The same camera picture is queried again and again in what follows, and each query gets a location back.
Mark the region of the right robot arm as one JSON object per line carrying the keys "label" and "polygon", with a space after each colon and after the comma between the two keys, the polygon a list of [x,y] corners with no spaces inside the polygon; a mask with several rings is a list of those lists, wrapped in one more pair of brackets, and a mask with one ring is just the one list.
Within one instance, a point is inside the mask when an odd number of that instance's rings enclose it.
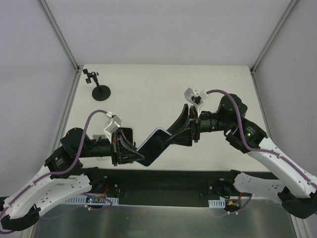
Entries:
{"label": "right robot arm", "polygon": [[185,105],[182,115],[168,128],[172,135],[169,142],[180,144],[185,133],[185,145],[198,142],[201,133],[222,131],[225,139],[235,149],[265,166],[276,179],[252,177],[240,171],[231,170],[232,177],[219,181],[213,188],[220,187],[227,195],[249,193],[282,205],[291,215],[305,219],[317,212],[317,178],[298,166],[283,153],[254,122],[245,118],[247,106],[235,94],[223,90],[215,113],[203,111],[204,100],[214,90],[197,93],[188,89],[185,99],[192,106]]}

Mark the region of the beige-cased phone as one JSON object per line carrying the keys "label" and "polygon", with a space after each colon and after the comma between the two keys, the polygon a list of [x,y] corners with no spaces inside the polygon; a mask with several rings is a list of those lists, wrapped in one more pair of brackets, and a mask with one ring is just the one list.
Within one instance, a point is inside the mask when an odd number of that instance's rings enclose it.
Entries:
{"label": "beige-cased phone", "polygon": [[135,146],[134,138],[133,138],[133,129],[130,127],[121,127],[122,133],[126,137],[127,141],[129,141],[133,146]]}

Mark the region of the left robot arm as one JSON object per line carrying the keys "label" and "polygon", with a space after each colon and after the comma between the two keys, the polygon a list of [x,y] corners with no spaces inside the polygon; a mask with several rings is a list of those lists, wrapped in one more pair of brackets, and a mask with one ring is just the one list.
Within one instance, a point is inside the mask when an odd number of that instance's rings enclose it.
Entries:
{"label": "left robot arm", "polygon": [[61,146],[26,185],[14,195],[0,199],[1,234],[35,225],[51,209],[73,196],[90,190],[101,192],[105,181],[98,167],[88,168],[71,178],[83,167],[81,158],[110,157],[114,165],[145,158],[121,129],[110,138],[90,139],[83,129],[73,128],[60,142]]}

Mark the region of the lilac-cased phone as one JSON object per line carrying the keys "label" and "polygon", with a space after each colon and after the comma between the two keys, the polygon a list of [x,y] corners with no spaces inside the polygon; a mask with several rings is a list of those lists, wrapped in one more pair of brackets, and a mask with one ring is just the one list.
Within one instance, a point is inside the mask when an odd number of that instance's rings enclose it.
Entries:
{"label": "lilac-cased phone", "polygon": [[137,163],[148,167],[156,160],[169,146],[167,140],[172,136],[167,130],[158,127],[150,136],[138,147],[137,152],[144,156]]}

